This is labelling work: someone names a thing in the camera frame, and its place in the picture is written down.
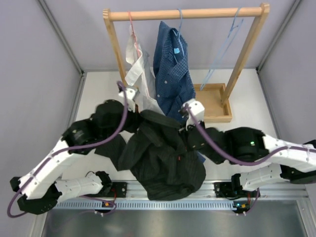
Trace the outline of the black striped shirt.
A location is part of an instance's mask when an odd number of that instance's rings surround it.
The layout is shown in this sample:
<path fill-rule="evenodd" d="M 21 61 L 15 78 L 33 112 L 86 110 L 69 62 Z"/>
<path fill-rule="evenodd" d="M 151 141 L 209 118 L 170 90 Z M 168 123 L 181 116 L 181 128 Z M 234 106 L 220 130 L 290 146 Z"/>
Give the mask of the black striped shirt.
<path fill-rule="evenodd" d="M 149 200 L 173 201 L 198 191 L 206 170 L 187 148 L 181 123 L 150 110 L 140 113 L 139 127 L 125 142 L 121 135 L 96 148 L 117 171 L 130 170 Z"/>

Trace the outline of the light blue hanger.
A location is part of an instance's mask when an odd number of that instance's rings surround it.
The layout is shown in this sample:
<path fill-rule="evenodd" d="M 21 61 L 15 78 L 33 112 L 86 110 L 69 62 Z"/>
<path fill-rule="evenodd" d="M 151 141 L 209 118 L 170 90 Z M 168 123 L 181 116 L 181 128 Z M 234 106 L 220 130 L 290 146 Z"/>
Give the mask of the light blue hanger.
<path fill-rule="evenodd" d="M 237 36 L 241 26 L 243 25 L 244 18 L 242 18 L 239 22 L 236 22 L 237 17 L 239 15 L 239 12 L 241 10 L 241 7 L 239 7 L 235 13 L 234 19 L 232 21 L 231 27 L 229 29 L 228 35 L 221 45 L 220 49 L 218 50 L 214 61 L 211 63 L 208 73 L 206 74 L 205 78 L 202 81 L 202 84 L 200 86 L 200 91 L 202 91 L 205 86 L 208 84 L 210 78 L 214 74 L 215 70 L 218 69 L 222 65 L 222 61 L 229 50 L 231 44 L 233 43 L 235 37 Z"/>

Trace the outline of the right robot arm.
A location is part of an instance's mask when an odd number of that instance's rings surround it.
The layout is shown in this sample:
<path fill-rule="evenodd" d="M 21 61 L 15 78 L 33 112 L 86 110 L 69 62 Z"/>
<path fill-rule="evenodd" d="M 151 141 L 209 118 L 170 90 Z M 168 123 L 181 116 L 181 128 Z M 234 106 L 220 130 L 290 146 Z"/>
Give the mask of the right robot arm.
<path fill-rule="evenodd" d="M 214 164 L 228 161 L 231 165 L 266 166 L 232 175 L 230 191 L 235 196 L 253 192 L 261 186 L 279 182 L 314 184 L 316 182 L 316 142 L 296 144 L 284 141 L 250 127 L 220 131 L 183 126 L 180 135 L 189 151 L 197 151 Z"/>

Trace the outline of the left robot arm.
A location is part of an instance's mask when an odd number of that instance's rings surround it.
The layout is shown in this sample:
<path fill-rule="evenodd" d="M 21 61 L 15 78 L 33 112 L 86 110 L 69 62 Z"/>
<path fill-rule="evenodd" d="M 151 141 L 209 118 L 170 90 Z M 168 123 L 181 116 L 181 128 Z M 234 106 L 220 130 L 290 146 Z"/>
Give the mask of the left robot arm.
<path fill-rule="evenodd" d="M 135 131 L 138 118 L 138 106 L 132 99 L 127 103 L 107 100 L 97 106 L 90 118 L 74 122 L 33 170 L 10 180 L 15 192 L 13 200 L 17 201 L 22 213 L 40 215 L 68 199 L 108 196 L 112 181 L 105 171 L 73 180 L 59 177 L 92 150 L 109 158 L 118 158 L 125 146 L 120 132 Z"/>

